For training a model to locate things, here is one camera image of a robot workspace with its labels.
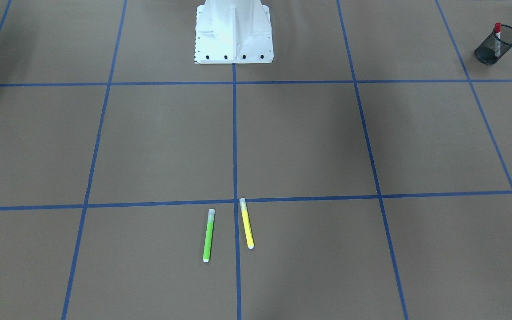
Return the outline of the red marker pen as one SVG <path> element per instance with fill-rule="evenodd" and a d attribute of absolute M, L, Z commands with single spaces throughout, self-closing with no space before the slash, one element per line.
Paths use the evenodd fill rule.
<path fill-rule="evenodd" d="M 500 32 L 501 32 L 501 30 L 502 30 L 502 24 L 501 24 L 501 22 L 497 22 L 494 25 L 494 35 L 495 35 L 494 57 L 495 57 L 495 59 L 500 58 L 500 47 L 501 47 Z"/>

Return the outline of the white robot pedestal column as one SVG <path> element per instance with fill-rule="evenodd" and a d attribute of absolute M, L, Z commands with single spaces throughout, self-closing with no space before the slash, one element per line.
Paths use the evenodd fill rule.
<path fill-rule="evenodd" d="M 274 61 L 270 8 L 260 0 L 206 0 L 196 8 L 194 63 Z"/>

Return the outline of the yellow marker pen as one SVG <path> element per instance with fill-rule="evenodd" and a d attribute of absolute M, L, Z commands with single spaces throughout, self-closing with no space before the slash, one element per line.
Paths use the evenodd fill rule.
<path fill-rule="evenodd" d="M 247 247 L 248 249 L 254 249 L 255 243 L 254 243 L 254 237 L 247 207 L 247 202 L 245 198 L 239 199 L 240 203 L 240 213 L 242 215 L 243 225 L 244 225 L 244 236 L 246 239 Z"/>

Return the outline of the green marker pen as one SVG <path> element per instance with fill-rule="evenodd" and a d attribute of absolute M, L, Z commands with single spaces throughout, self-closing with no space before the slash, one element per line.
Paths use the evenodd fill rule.
<path fill-rule="evenodd" d="M 207 225 L 205 231 L 204 249 L 203 249 L 203 263 L 209 263 L 212 253 L 212 238 L 215 226 L 215 209 L 208 210 Z"/>

